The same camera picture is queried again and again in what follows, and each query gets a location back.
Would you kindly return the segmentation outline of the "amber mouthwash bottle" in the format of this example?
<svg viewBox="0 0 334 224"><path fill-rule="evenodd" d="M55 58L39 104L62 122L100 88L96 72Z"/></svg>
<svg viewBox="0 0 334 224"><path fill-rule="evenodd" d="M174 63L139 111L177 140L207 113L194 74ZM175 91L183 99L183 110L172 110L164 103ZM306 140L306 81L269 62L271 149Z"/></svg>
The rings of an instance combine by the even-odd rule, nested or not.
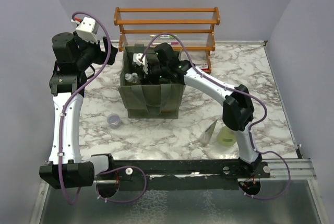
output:
<svg viewBox="0 0 334 224"><path fill-rule="evenodd" d="M127 86L140 85L140 80L137 73L126 73L124 75L125 84Z"/></svg>

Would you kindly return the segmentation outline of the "green canvas bag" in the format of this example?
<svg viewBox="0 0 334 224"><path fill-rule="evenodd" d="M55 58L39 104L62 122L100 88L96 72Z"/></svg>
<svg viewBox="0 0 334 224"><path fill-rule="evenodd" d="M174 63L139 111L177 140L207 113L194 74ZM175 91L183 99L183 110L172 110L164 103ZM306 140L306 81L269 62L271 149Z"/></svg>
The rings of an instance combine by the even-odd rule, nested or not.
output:
<svg viewBox="0 0 334 224"><path fill-rule="evenodd" d="M130 85L125 74L142 76L141 67L133 64L133 55L143 53L143 44L124 47L118 91L130 119L177 119L185 86L175 83Z"/></svg>

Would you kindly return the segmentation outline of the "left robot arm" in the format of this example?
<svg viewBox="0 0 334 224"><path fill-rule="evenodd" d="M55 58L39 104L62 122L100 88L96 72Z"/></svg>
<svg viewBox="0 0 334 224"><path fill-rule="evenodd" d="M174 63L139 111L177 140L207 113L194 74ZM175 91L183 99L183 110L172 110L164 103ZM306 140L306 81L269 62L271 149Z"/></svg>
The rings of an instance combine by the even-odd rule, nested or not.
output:
<svg viewBox="0 0 334 224"><path fill-rule="evenodd" d="M113 65L118 52L107 38L90 43L77 33L63 32L52 38L56 57L49 87L55 110L54 137L48 163L39 168L40 178L54 189L86 187L100 175L110 179L115 174L110 154L92 155L83 160L79 147L79 121L89 77L86 70L93 64Z"/></svg>

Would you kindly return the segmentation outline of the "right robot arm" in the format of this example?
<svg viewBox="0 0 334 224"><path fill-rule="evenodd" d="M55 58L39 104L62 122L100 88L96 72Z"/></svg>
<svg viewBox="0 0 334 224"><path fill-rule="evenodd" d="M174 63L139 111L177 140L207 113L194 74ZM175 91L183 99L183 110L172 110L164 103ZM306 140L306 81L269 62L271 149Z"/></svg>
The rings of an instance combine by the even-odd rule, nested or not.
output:
<svg viewBox="0 0 334 224"><path fill-rule="evenodd" d="M249 127L254 119L254 106L248 89L244 85L234 87L223 83L189 60L179 60L168 43L161 43L154 49L158 58L155 64L149 64L145 55L133 55L134 63L141 66L150 81L162 79L184 84L198 89L222 107L222 120L227 128L233 131L239 149L240 172L244 177L251 178L259 170L261 154L256 151L253 134Z"/></svg>

